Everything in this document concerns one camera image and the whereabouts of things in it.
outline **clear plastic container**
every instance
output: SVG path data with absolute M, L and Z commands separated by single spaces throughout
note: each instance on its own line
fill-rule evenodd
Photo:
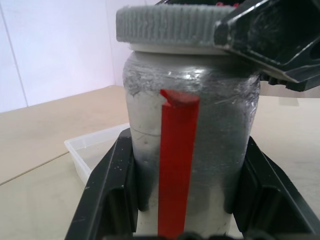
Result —
M 121 131 L 129 127 L 129 123 L 125 123 L 64 141 L 64 145 L 72 155 L 76 172 L 84 184 Z

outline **gray ridged lid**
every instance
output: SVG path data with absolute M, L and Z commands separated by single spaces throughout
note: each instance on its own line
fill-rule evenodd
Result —
M 234 9 L 171 4 L 124 7 L 116 13 L 116 39 L 131 44 L 211 47 L 214 23 Z

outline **gray jar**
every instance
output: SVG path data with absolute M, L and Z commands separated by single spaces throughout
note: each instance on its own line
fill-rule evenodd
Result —
M 136 160 L 137 234 L 157 234 L 161 89 L 200 98 L 184 231 L 207 237 L 228 232 L 256 113 L 260 82 L 255 70 L 228 54 L 133 52 L 123 82 Z

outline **red plastic strip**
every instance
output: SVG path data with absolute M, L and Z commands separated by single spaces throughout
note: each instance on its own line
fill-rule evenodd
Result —
M 198 96 L 161 89 L 158 235 L 175 239 L 184 231 L 199 112 Z

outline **table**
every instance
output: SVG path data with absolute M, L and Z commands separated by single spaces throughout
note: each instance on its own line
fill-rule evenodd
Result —
M 1 131 L 13 128 L 7 129 L 5 136 L 11 142 L 4 146 L 14 150 L 9 152 L 0 145 L 0 156 L 24 166 L 16 170 L 10 162 L 0 163 L 1 180 L 7 181 L 0 185 L 2 240 L 64 239 L 85 187 L 64 140 L 128 121 L 125 92 L 116 86 L 32 108 L 8 112 L 5 121 L 0 114 L 0 124 L 7 124 L 0 125 Z M 251 135 L 287 173 L 320 218 L 319 109 L 317 98 L 261 96 Z M 23 121 L 17 117 L 29 119 L 19 130 L 14 129 L 15 123 Z M 41 123 L 40 129 L 32 123 L 35 119 Z M 231 233 L 239 235 L 234 222 Z

